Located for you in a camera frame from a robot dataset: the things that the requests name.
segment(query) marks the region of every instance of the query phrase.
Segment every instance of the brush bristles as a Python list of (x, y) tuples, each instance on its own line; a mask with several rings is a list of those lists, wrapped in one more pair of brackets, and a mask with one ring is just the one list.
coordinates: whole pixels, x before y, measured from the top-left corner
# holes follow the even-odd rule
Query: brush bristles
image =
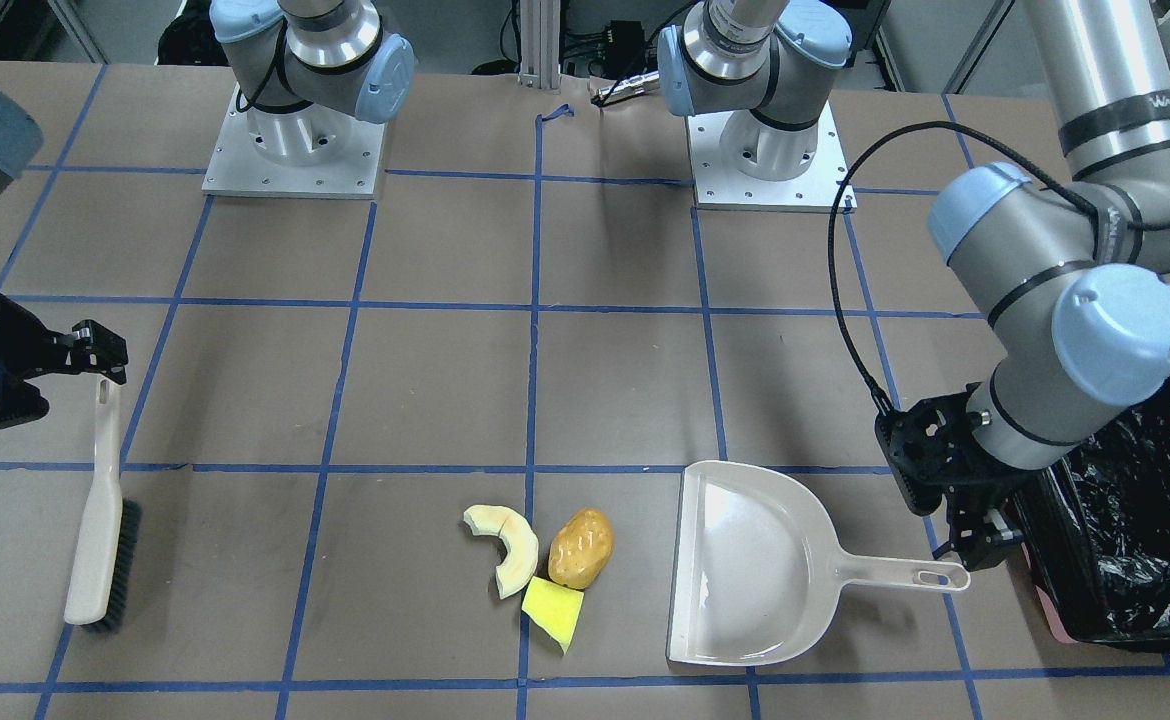
[(109, 605), (104, 618), (82, 625), (88, 633), (118, 632), (123, 610), (128, 605), (128, 575), (132, 572), (132, 556), (142, 528), (142, 507), (131, 500), (123, 501), (123, 520), (118, 528), (118, 553), (113, 556), (113, 578), (110, 580)]

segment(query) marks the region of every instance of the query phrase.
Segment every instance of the hand brush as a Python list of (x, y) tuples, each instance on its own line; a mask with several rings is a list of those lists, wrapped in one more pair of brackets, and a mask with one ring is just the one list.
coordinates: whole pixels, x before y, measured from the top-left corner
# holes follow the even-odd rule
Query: hand brush
[(78, 548), (69, 575), (66, 623), (87, 632), (112, 633), (123, 622), (142, 507), (123, 500), (122, 388), (101, 378), (96, 388), (96, 469), (78, 524)]

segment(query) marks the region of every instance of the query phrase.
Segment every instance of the potato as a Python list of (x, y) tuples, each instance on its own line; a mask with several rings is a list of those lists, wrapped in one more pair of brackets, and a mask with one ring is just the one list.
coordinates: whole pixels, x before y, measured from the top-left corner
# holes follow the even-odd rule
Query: potato
[(549, 543), (549, 578), (579, 591), (589, 588), (612, 560), (614, 534), (603, 510), (577, 512)]

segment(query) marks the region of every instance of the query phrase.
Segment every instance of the dustpan handle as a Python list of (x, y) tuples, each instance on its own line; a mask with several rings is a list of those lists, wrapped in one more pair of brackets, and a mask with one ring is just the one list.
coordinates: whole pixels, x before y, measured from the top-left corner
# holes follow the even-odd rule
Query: dustpan handle
[(869, 557), (842, 553), (833, 565), (842, 584), (915, 589), (915, 591), (963, 592), (972, 575), (957, 562)]

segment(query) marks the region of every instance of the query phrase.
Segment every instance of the table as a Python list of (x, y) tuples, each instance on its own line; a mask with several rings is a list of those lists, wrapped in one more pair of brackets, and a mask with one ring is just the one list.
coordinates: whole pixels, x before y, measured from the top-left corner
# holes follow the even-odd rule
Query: table
[[(1053, 642), (1023, 562), (952, 599), (851, 588), (786, 664), (666, 660), (687, 464), (786, 471), (854, 553), (924, 556), (945, 526), (879, 454), (826, 220), (695, 210), (680, 119), (563, 83), (417, 78), (373, 205), (201, 196), (228, 70), (0, 63), (46, 136), (0, 199), (0, 288), (128, 338), (145, 512), (122, 632), (69, 632), (91, 382), (41, 380), (49, 418), (0, 433), (0, 716), (1170, 716), (1170, 661)], [(833, 111), (849, 158), (952, 115), (1068, 174), (1042, 102)], [(840, 227), (851, 331), (901, 405), (1002, 357), (924, 222), (992, 159), (901, 142)], [(583, 506), (612, 517), (566, 657), (495, 598), (476, 502), (542, 539)]]

